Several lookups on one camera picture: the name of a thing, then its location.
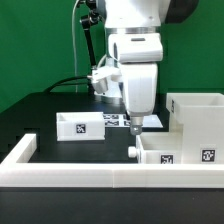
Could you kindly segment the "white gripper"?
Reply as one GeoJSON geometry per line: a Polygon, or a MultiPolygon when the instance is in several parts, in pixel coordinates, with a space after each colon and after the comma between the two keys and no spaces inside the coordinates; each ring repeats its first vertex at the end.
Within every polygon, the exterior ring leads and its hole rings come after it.
{"type": "Polygon", "coordinates": [[[125,108],[130,116],[130,132],[141,134],[143,118],[155,105],[158,67],[156,63],[120,64],[125,108]]]}

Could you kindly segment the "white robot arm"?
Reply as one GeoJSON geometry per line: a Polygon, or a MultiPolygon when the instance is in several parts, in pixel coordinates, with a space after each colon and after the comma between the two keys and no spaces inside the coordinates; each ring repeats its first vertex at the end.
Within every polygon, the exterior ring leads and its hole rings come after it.
{"type": "Polygon", "coordinates": [[[92,72],[96,93],[123,99],[130,131],[142,132],[153,112],[158,63],[163,59],[159,27],[189,18],[199,0],[96,0],[104,19],[107,63],[92,72]]]}

